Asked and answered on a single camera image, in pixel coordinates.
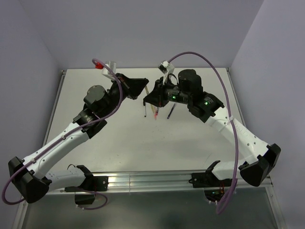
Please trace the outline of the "yellow pen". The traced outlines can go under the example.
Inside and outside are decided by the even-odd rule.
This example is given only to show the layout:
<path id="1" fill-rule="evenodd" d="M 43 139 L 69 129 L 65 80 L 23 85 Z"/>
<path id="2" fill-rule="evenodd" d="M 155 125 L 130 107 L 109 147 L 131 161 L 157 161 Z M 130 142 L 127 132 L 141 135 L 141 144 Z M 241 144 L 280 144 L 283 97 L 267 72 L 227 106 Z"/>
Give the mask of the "yellow pen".
<path id="1" fill-rule="evenodd" d="M 145 86 L 144 89 L 145 89 L 146 95 L 148 96 L 148 99 L 146 100 L 146 102 L 148 102 L 150 104 L 150 107 L 151 107 L 151 110 L 152 110 L 152 114 L 155 117 L 156 111 L 155 111 L 155 107 L 152 105 L 152 103 L 150 101 L 150 97 L 149 97 L 150 92 L 148 90 L 148 86 Z"/>

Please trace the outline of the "orange pen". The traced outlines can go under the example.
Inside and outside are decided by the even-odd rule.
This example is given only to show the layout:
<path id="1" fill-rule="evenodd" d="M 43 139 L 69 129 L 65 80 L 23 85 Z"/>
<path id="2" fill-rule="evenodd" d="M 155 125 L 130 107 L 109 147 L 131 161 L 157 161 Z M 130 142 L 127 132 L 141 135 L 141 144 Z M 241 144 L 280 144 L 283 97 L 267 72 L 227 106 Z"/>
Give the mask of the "orange pen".
<path id="1" fill-rule="evenodd" d="M 154 119 L 157 120 L 157 115 L 155 113 L 156 113 L 156 107 L 154 107 Z"/>

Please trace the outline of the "white pen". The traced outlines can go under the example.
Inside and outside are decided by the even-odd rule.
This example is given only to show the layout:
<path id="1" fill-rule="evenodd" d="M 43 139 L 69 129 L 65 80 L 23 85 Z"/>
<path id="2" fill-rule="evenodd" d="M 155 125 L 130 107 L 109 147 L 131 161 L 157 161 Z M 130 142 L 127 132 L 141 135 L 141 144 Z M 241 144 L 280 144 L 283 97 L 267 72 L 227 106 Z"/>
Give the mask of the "white pen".
<path id="1" fill-rule="evenodd" d="M 144 117 L 147 117 L 147 108 L 146 108 L 146 102 L 143 101 L 144 106 Z"/>

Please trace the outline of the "purple pen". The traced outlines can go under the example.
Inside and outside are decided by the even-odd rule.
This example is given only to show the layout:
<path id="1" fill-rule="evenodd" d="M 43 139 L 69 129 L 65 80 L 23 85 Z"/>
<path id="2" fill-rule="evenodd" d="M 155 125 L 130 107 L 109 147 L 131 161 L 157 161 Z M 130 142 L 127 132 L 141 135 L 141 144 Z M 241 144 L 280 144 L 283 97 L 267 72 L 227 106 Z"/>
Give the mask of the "purple pen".
<path id="1" fill-rule="evenodd" d="M 170 117 L 171 117 L 171 115 L 172 115 L 172 113 L 173 113 L 173 111 L 174 111 L 176 105 L 177 105 L 177 103 L 174 103 L 173 106 L 171 107 L 170 112 L 169 112 L 169 114 L 167 115 L 167 119 L 170 119 Z"/>

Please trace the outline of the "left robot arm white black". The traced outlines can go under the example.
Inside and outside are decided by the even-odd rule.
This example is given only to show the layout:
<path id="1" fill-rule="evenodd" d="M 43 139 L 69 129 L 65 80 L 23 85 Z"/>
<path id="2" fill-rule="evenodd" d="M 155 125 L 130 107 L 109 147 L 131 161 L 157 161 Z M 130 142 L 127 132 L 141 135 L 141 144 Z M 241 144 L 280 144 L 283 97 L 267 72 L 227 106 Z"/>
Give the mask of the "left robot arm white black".
<path id="1" fill-rule="evenodd" d="M 118 73 L 110 89 L 101 85 L 90 87 L 84 97 L 84 107 L 58 136 L 33 154 L 8 163 L 10 182 L 28 203 L 35 203 L 48 192 L 75 187 L 90 191 L 94 185 L 92 172 L 84 165 L 52 172 L 51 168 L 74 148 L 98 134 L 125 98 L 137 99 L 149 80 L 128 78 Z"/>

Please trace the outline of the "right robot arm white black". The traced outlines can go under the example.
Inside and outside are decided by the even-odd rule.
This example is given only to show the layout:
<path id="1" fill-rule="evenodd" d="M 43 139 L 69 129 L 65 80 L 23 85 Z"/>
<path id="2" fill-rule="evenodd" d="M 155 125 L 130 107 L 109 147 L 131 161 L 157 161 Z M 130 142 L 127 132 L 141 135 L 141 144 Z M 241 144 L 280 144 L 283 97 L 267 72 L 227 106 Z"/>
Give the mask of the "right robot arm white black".
<path id="1" fill-rule="evenodd" d="M 164 82 L 163 78 L 156 80 L 143 101 L 155 107 L 164 107 L 169 102 L 187 105 L 193 116 L 219 132 L 238 150 L 238 160 L 217 160 L 206 169 L 202 178 L 206 187 L 215 187 L 222 181 L 229 186 L 234 177 L 258 187 L 277 163 L 281 148 L 259 139 L 229 115 L 223 102 L 203 90 L 202 79 L 193 69 L 180 71 L 177 84 L 171 80 Z"/>

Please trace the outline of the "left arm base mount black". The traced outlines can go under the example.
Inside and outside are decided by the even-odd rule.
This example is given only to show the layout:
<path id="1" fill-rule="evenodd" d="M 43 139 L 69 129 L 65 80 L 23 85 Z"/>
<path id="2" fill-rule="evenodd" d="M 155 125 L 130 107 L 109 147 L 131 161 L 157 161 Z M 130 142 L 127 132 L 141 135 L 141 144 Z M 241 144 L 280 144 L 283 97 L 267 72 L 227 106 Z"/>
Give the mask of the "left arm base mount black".
<path id="1" fill-rule="evenodd" d="M 85 192 L 85 194 L 75 194 L 74 202 L 78 207 L 84 207 L 85 209 L 96 209 L 93 207 L 94 201 L 98 200 L 98 197 L 102 197 L 104 200 L 100 206 L 104 207 L 108 203 L 108 198 L 102 193 L 108 189 L 108 177 L 107 176 L 92 176 L 78 187 L 66 187 L 65 192 Z"/>

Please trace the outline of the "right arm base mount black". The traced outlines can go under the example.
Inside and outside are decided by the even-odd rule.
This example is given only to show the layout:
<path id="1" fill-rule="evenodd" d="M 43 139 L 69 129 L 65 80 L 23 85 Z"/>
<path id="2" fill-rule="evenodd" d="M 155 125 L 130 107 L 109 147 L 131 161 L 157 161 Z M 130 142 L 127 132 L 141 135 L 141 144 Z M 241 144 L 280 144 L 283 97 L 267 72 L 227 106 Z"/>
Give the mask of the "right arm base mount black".
<path id="1" fill-rule="evenodd" d="M 193 188 L 203 188 L 208 201 L 218 203 L 225 194 L 225 188 L 230 187 L 232 179 L 219 180 L 212 172 L 192 173 L 189 183 Z"/>

